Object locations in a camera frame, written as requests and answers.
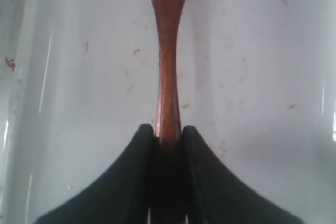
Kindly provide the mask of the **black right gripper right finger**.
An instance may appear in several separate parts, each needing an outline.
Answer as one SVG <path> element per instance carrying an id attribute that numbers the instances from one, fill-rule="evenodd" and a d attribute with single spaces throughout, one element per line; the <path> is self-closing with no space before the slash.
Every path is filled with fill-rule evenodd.
<path id="1" fill-rule="evenodd" d="M 182 138 L 189 178 L 189 223 L 302 223 L 235 176 L 195 127 L 186 126 Z"/>

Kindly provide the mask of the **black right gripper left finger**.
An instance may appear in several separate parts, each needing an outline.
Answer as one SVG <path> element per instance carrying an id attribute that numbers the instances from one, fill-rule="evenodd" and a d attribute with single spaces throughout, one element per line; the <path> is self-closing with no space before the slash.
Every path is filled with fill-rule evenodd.
<path id="1" fill-rule="evenodd" d="M 147 223 L 153 128 L 142 124 L 116 161 L 90 186 L 36 223 Z"/>

